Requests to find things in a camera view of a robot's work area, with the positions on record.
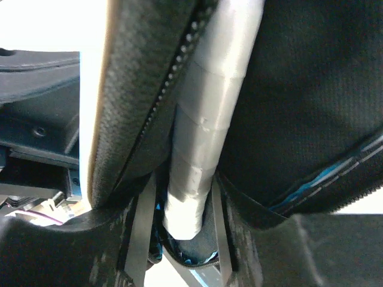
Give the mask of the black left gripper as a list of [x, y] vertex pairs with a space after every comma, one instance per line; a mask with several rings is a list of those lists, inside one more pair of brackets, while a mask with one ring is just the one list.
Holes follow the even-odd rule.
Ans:
[[78, 200], [80, 55], [1, 50], [1, 194]]

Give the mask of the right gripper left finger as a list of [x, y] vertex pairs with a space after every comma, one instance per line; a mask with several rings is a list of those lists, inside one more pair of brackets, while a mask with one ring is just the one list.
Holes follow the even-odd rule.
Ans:
[[142, 286], [156, 199], [149, 174], [63, 225], [1, 219], [2, 286]]

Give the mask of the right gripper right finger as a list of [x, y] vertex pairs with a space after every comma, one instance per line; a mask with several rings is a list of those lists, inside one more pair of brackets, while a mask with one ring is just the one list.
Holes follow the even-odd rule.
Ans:
[[223, 286], [381, 286], [382, 216], [267, 210], [216, 176]]

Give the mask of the blue racket bag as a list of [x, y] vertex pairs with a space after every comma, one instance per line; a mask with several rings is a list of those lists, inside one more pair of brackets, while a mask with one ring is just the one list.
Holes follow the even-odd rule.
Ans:
[[193, 270], [220, 268], [216, 176], [285, 218], [340, 215], [382, 186], [382, 2], [263, 1], [202, 228], [166, 231], [177, 89], [219, 2], [95, 1], [100, 43], [80, 54], [82, 195], [98, 209], [154, 175], [149, 249]]

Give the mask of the badminton racket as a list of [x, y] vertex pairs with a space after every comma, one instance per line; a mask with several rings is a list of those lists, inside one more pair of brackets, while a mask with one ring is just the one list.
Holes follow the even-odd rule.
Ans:
[[263, 1], [220, 1], [177, 89], [163, 225], [177, 240], [202, 228], [205, 202], [245, 78]]

